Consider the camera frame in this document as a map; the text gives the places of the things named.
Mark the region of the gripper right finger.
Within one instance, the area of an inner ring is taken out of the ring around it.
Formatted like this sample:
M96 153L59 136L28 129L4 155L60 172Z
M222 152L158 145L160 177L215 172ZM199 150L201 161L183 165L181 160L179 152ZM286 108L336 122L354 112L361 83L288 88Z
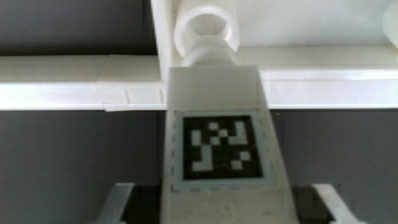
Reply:
M350 211L334 186L331 184L315 184L313 188L332 214L334 220L329 224L363 224L363 221L357 219Z

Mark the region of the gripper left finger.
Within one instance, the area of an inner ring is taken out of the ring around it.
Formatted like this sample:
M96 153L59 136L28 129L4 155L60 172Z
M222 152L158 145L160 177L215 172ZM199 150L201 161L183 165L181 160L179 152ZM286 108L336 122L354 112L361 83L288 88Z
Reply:
M123 221L123 214L133 187L133 183L117 183L114 185L94 224L126 224Z

